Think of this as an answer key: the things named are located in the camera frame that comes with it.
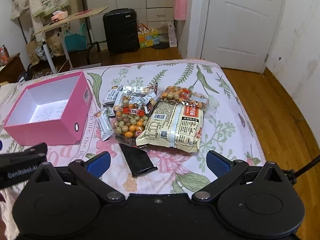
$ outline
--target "pink and white package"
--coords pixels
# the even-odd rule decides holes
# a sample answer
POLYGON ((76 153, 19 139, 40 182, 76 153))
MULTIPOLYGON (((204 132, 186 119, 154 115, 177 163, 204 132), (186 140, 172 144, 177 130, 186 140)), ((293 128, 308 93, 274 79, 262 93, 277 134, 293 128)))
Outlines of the pink and white package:
POLYGON ((4 121, 20 145, 72 145, 82 137, 92 93, 83 72, 27 86, 4 121))

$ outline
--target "hanging pink bag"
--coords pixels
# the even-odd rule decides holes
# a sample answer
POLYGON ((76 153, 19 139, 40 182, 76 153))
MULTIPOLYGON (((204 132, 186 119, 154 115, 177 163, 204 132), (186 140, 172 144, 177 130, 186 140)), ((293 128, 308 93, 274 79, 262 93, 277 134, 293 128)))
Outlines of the hanging pink bag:
POLYGON ((187 18, 187 0, 174 0, 174 19, 185 21, 187 18))

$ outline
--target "wooden side table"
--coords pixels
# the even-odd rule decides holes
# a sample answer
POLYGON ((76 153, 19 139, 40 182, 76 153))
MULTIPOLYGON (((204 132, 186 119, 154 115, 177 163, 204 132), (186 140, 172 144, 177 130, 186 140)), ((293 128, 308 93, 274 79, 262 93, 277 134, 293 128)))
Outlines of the wooden side table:
POLYGON ((19 75, 26 71, 19 56, 20 53, 11 56, 4 68, 0 70, 0 83, 5 81, 16 83, 19 75))

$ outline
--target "bed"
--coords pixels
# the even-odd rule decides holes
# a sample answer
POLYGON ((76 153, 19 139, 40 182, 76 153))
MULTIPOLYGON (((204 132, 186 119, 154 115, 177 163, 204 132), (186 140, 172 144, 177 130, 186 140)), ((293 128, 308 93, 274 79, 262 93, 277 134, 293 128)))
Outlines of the bed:
MULTIPOLYGON (((209 150, 214 150, 230 160, 245 160, 250 165, 265 163, 259 140, 247 113, 222 69, 215 63, 203 60, 172 60, 104 66, 80 71, 85 73, 94 93, 86 128, 79 143, 48 147, 47 159, 54 166, 66 166, 76 159, 86 161, 103 151, 108 151, 111 155, 111 166, 100 179, 124 195, 186 192, 191 196, 216 179, 206 165, 209 150), (93 115, 102 106, 101 101, 111 86, 142 86, 157 81, 165 87, 191 87, 209 98, 200 150, 198 153, 187 154, 173 148, 151 146, 148 155, 158 170, 133 178, 117 141, 114 138, 101 141, 101 134, 93 115)), ((9 84, 0 89, 0 140, 3 143, 1 153, 27 148, 18 145, 2 127, 4 118, 18 95, 27 85, 64 74, 9 84)), ((23 184, 13 187, 17 193, 22 188, 23 184)))

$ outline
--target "pink box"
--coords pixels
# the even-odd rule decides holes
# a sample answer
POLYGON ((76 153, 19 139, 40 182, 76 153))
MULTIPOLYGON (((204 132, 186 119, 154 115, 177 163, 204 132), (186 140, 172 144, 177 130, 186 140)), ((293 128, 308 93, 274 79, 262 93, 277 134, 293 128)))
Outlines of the pink box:
POLYGON ((27 86, 4 121, 20 145, 71 145, 82 137, 92 93, 83 72, 27 86))

